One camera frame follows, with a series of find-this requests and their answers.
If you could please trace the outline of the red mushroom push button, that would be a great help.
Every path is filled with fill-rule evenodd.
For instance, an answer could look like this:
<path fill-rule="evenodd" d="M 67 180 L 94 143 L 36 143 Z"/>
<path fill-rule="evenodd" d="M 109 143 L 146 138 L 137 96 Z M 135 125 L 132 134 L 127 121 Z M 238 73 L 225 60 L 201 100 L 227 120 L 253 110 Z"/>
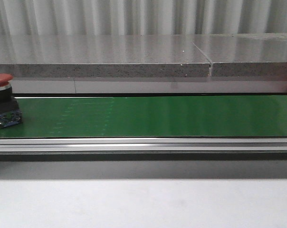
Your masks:
<path fill-rule="evenodd" d="M 0 129 L 21 124 L 22 111 L 12 94 L 11 74 L 0 74 Z"/>

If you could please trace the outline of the grey granite slab left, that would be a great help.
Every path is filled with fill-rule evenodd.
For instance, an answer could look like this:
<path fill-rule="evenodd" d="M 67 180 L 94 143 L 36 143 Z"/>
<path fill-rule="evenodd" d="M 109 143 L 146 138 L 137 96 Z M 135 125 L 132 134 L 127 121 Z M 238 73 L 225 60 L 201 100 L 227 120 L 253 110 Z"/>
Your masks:
<path fill-rule="evenodd" d="M 15 77 L 206 77 L 209 61 L 181 35 L 0 35 L 0 73 Z"/>

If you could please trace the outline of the grey granite slab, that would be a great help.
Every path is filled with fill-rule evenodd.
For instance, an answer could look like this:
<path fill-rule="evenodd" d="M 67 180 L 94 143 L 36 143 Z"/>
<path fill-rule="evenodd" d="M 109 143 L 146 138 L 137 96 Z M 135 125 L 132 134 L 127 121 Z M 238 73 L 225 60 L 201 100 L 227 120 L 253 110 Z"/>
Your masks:
<path fill-rule="evenodd" d="M 287 80 L 287 33 L 195 35 L 212 77 Z"/>
<path fill-rule="evenodd" d="M 181 35 L 0 35 L 0 73 L 15 77 L 206 77 L 209 61 Z"/>

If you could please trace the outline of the green conveyor belt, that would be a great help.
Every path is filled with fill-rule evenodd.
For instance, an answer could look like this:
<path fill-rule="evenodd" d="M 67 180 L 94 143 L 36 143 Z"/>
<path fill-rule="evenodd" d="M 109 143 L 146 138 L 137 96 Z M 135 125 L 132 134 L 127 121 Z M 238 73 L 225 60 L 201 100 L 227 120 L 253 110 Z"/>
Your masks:
<path fill-rule="evenodd" d="M 0 138 L 287 137 L 287 95 L 20 98 Z"/>

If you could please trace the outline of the grey granite slab right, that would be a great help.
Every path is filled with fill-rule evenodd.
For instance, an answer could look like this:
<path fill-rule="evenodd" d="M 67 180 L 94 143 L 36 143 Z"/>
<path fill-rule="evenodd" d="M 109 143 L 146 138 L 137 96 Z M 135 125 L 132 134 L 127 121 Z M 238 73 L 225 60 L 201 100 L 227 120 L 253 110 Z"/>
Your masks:
<path fill-rule="evenodd" d="M 212 77 L 287 80 L 287 33 L 195 35 Z"/>

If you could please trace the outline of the aluminium conveyor frame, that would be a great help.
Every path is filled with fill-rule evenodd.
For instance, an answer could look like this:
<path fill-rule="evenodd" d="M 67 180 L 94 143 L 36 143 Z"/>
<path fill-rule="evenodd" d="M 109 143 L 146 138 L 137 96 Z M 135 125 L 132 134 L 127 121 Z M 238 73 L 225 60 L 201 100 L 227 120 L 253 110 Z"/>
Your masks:
<path fill-rule="evenodd" d="M 0 161 L 287 160 L 287 137 L 0 139 Z"/>

